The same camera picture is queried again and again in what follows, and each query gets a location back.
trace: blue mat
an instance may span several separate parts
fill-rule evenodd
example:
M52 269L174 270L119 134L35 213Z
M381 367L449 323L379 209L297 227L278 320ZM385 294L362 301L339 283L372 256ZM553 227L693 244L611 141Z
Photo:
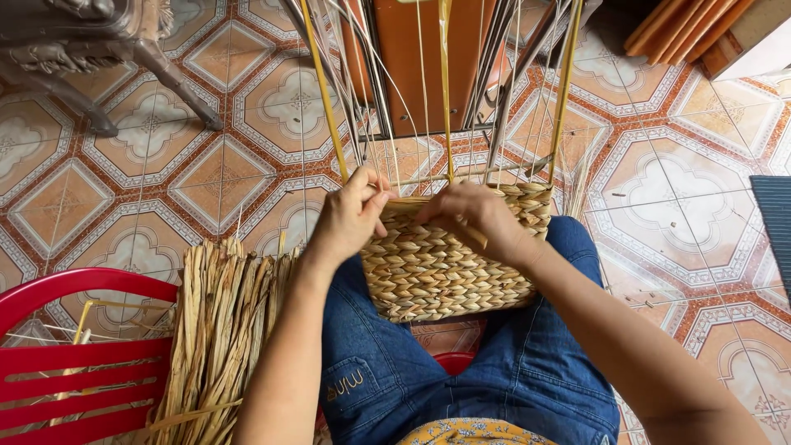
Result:
M791 177L751 176L750 182L780 268L785 294L791 302Z

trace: woven basket base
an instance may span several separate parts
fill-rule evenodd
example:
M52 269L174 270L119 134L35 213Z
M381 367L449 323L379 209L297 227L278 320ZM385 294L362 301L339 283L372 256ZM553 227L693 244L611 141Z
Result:
M547 236L552 197L548 184L500 184L492 192L532 236ZM387 237L372 239L360 252L371 300L381 317L396 323L439 320L528 304L534 291L530 281L474 253L439 227L416 226L416 210L385 206Z

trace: hand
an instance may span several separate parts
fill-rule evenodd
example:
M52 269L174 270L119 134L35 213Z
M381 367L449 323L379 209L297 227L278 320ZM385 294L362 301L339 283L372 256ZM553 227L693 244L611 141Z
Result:
M486 237L482 245L466 226ZM451 184L434 196L414 217L417 224L432 224L453 232L476 253L516 267L538 253L533 239L513 217L505 201L484 186L464 181Z
M305 255L319 257L323 264L337 268L359 252L374 231L380 237L387 235L379 215L384 204L395 197L387 178L377 177L370 167L357 168L343 188L329 192L324 199Z

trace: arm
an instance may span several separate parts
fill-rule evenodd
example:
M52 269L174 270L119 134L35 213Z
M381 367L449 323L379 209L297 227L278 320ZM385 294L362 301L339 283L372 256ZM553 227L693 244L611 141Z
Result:
M485 247L465 235L460 218L487 237ZM679 344L588 280L549 243L528 236L487 188L451 185L416 219L435 221L532 280L652 443L768 443L750 413Z
M338 266L376 232L390 192L377 191L373 170L361 167L339 192L328 193L305 253L291 275L283 307L244 395L233 443L313 441L321 380L324 301Z

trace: forearm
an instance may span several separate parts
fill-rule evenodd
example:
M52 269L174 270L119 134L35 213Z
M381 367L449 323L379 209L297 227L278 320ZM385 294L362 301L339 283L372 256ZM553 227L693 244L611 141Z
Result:
M296 268L244 395L234 443L312 442L324 301L335 270L310 252L305 252Z
M536 252L522 257L517 268L554 305L647 429L655 424L655 431L662 430L674 424L671 419L701 414L698 420L704 424L727 418L742 431L763 437L736 398L670 336L613 299L548 243L540 242Z

